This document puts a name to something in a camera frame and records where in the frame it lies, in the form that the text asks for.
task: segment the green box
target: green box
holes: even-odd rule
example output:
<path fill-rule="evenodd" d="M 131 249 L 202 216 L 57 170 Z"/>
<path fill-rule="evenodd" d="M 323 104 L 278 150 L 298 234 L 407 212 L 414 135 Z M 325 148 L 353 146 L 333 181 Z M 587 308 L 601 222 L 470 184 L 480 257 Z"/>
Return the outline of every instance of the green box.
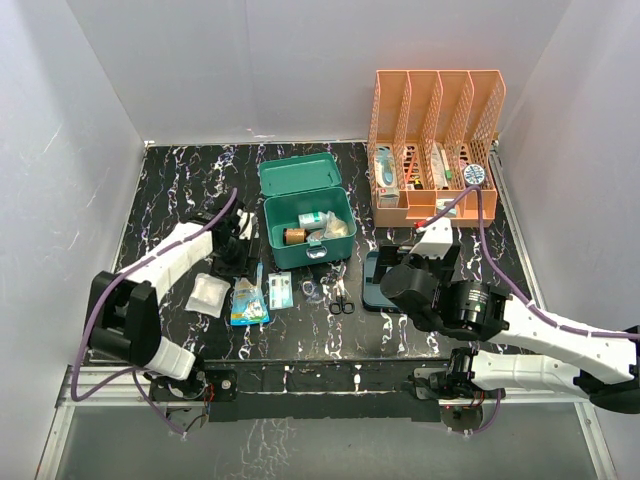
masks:
<path fill-rule="evenodd" d="M 331 262 L 351 256 L 356 222 L 342 177 L 329 153 L 272 160 L 260 164 L 260 186 L 267 199 L 264 215 L 276 265 L 283 269 Z M 285 228 L 299 228 L 298 215 L 331 210 L 347 223 L 349 235 L 321 242 L 285 245 Z"/>

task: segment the black marble tabletop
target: black marble tabletop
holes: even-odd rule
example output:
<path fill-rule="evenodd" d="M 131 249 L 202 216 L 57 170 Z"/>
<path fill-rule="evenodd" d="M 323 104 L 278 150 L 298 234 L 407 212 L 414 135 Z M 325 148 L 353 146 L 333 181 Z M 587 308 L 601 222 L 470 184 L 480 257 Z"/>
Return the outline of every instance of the black marble tabletop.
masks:
<path fill-rule="evenodd" d="M 236 186 L 240 199 L 258 215 L 263 292 L 267 295 L 267 276 L 278 269 L 267 240 L 258 165 L 294 155 L 329 152 L 340 168 L 342 186 L 356 219 L 356 244 L 351 258 L 292 270 L 294 306 L 270 312 L 272 320 L 268 324 L 250 327 L 231 327 L 228 306 L 219 319 L 184 310 L 196 274 L 210 271 L 211 260 L 200 262 L 165 296 L 160 306 L 163 334 L 206 360 L 447 358 L 451 349 L 461 342 L 419 332 L 406 315 L 368 312 L 362 307 L 365 255 L 381 240 L 415 241 L 412 229 L 374 227 L 365 147 L 363 143 L 325 143 L 150 148 L 145 155 L 117 268 L 145 255 L 177 222 L 186 221 L 196 209 L 211 206 L 218 195 Z M 456 234 L 462 247 L 454 279 L 482 279 L 499 285 L 500 279 L 480 253 L 478 230 L 457 229 Z M 501 204 L 495 222 L 487 229 L 487 239 L 498 265 L 528 292 Z M 332 315 L 329 303 L 335 297 L 335 282 L 343 264 L 346 264 L 344 284 L 356 304 L 356 311 L 352 315 Z M 321 285 L 320 299 L 309 301 L 303 294 L 301 283 L 306 279 L 314 279 Z M 505 349 L 500 345 L 488 348 Z"/>

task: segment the black scissors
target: black scissors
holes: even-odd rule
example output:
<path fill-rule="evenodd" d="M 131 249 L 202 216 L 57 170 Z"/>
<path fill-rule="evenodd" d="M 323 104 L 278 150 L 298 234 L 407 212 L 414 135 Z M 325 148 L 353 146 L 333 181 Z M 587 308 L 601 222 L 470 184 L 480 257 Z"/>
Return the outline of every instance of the black scissors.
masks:
<path fill-rule="evenodd" d="M 349 302 L 347 300 L 347 289 L 344 288 L 344 280 L 343 280 L 345 270 L 346 268 L 342 269 L 340 278 L 336 282 L 336 286 L 338 289 L 338 295 L 336 296 L 336 301 L 331 302 L 329 304 L 329 311 L 334 315 L 340 315 L 341 313 L 345 313 L 348 315 L 353 313 L 356 309 L 356 306 L 353 304 L 353 302 Z"/>

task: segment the white bottle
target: white bottle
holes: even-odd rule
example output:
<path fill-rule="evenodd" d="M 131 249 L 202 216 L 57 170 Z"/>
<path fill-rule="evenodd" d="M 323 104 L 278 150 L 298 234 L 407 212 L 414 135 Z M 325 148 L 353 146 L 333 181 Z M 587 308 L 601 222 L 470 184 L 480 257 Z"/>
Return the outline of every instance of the white bottle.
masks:
<path fill-rule="evenodd" d="M 327 225 L 327 214 L 322 212 L 303 213 L 298 215 L 300 228 L 317 230 Z"/>

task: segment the open lid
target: open lid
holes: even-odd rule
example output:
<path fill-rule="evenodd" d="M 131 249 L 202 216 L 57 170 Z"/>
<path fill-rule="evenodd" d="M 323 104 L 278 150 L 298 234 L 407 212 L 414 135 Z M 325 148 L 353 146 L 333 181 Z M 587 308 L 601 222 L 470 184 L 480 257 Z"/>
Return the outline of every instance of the open lid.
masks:
<path fill-rule="evenodd" d="M 300 193 L 342 184 L 333 156 L 316 153 L 260 164 L 260 187 L 265 197 Z"/>

